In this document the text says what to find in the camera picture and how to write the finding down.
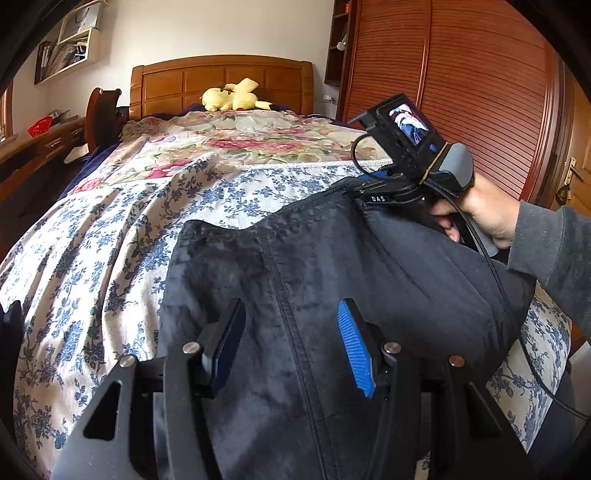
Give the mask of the grey sleeved right forearm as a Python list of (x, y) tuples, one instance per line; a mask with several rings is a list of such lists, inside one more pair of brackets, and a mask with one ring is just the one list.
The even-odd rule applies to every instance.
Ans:
[(551, 211), (522, 202), (508, 267), (533, 276), (590, 336), (590, 218), (569, 206)]

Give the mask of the person's right hand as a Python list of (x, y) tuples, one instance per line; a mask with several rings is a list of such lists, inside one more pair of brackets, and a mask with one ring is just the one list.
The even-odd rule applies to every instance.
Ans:
[(473, 186), (457, 200), (457, 205), (499, 249), (508, 249), (512, 245), (520, 202), (495, 183), (476, 172)]

